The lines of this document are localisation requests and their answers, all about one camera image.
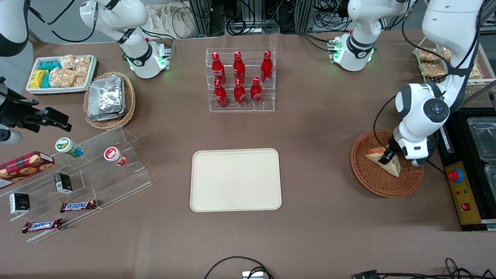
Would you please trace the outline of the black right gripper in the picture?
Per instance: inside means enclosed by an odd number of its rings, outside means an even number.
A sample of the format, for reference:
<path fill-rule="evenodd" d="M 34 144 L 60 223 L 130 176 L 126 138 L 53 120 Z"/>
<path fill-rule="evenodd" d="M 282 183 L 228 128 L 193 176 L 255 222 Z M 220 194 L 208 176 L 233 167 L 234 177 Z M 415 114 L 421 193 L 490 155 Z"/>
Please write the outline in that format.
<path fill-rule="evenodd" d="M 41 126 L 56 127 L 66 132 L 72 131 L 69 117 L 51 107 L 45 108 L 42 111 L 42 118 L 38 119 L 37 113 L 40 110 L 36 109 L 35 106 L 39 104 L 39 101 L 29 100 L 14 92 L 5 85 L 5 81 L 6 78 L 0 78 L 0 119 L 2 125 L 10 128 L 28 129 L 34 133 L 39 133 Z"/>

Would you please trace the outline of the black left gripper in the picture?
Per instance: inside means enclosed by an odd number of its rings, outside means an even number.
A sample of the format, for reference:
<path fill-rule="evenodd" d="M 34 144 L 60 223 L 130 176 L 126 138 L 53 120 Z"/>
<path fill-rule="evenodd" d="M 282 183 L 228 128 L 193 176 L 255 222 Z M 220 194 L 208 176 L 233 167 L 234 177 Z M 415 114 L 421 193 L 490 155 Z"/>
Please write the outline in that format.
<path fill-rule="evenodd" d="M 398 166 L 398 156 L 397 154 L 403 154 L 402 148 L 400 147 L 397 138 L 401 135 L 398 131 L 393 131 L 392 135 L 388 141 L 390 151 L 385 151 L 379 159 L 379 164 L 382 165 L 394 165 Z"/>

